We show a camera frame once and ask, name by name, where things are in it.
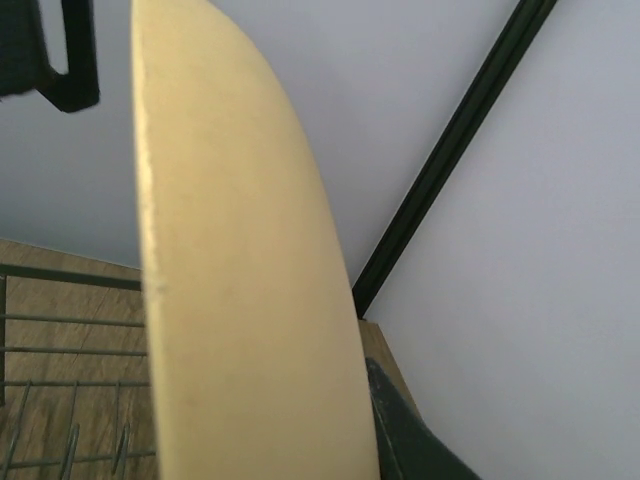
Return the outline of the orange plate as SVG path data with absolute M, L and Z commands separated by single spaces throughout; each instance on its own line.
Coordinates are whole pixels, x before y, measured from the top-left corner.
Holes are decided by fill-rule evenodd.
M 136 1 L 131 39 L 160 476 L 378 478 L 341 247 L 277 76 L 207 1 Z

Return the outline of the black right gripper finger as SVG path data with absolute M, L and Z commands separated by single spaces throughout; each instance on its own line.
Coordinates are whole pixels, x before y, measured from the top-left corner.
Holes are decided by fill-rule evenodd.
M 383 479 L 478 480 L 425 425 L 372 358 L 365 359 Z

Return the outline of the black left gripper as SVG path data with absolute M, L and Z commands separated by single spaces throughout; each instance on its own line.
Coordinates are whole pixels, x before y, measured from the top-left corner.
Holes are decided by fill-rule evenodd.
M 37 91 L 64 113 L 76 113 L 100 101 L 93 3 L 61 3 L 67 71 L 49 61 L 40 3 L 1 2 L 1 96 Z

